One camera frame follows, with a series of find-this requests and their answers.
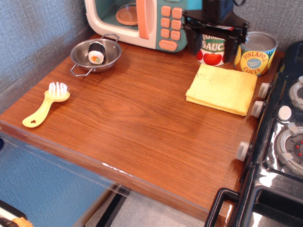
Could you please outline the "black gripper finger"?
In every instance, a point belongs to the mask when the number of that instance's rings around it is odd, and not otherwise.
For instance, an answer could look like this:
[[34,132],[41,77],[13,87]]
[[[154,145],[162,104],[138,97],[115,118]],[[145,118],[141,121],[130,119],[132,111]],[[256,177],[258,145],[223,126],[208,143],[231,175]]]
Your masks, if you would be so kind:
[[193,55],[196,55],[202,47],[203,36],[201,32],[197,29],[190,27],[184,27],[188,49]]
[[233,55],[235,54],[239,44],[241,43],[241,36],[226,35],[224,37],[224,40],[225,40],[224,62],[228,63],[232,60]]

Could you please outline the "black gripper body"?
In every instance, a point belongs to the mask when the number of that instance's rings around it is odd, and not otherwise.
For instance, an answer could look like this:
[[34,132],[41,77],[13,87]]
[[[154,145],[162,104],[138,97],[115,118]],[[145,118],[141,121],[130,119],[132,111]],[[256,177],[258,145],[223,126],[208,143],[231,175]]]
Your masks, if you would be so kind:
[[233,11],[222,19],[216,13],[203,10],[186,10],[183,13],[183,27],[197,29],[202,35],[224,38],[226,35],[241,36],[241,43],[246,42],[249,22],[237,16]]

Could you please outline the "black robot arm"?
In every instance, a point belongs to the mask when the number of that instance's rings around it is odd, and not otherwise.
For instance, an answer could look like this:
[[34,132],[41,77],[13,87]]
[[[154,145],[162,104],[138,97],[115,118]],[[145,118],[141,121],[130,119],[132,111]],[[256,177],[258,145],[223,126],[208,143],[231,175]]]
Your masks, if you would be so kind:
[[202,47],[202,36],[210,35],[225,40],[225,61],[233,59],[239,44],[246,42],[250,25],[233,12],[236,4],[233,0],[204,0],[201,9],[183,11],[183,29],[193,55]]

